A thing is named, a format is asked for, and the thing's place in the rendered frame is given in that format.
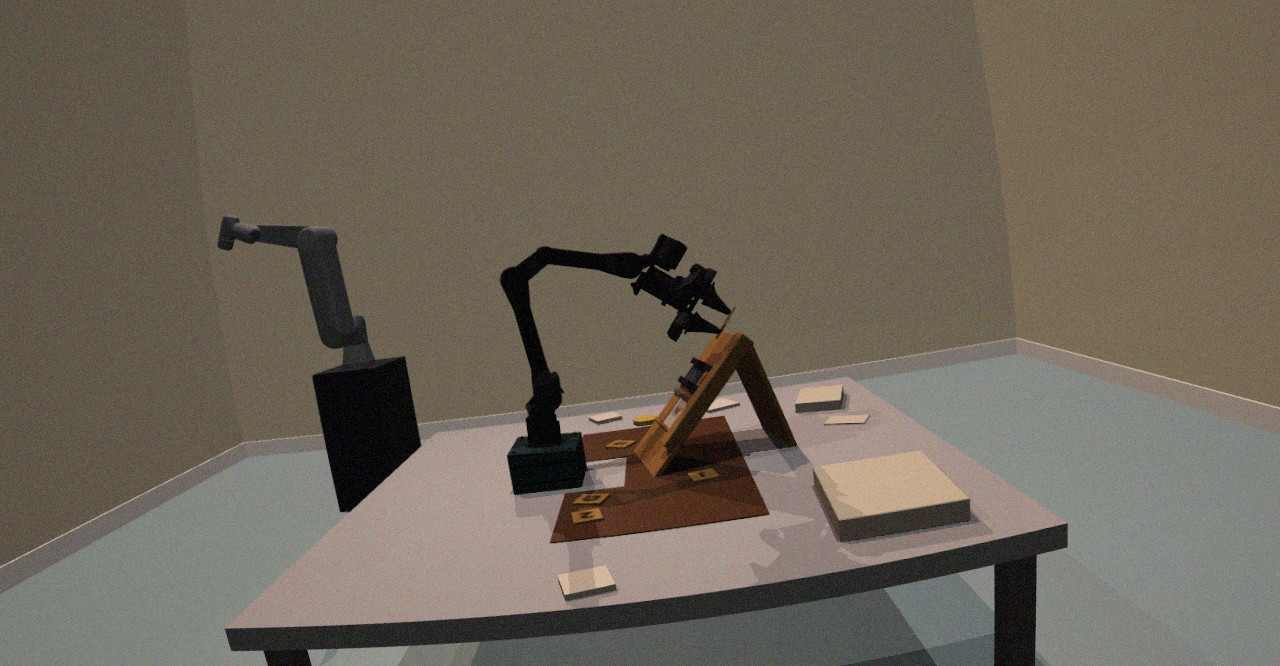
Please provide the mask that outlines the white paper ticket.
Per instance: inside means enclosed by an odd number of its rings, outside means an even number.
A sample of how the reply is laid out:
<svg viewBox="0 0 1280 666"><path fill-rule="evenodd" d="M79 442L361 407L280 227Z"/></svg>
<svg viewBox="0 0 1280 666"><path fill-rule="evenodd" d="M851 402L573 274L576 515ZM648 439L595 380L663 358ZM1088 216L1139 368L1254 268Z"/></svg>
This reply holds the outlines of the white paper ticket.
<svg viewBox="0 0 1280 666"><path fill-rule="evenodd" d="M672 426L673 425L675 420L678 418L678 414L682 412L682 410L686 406L686 403L689 403L689 401L684 400L682 397L678 400L678 402L675 405L675 409L672 409L672 411L669 412L668 418L666 418L664 424L667 426Z"/></svg>

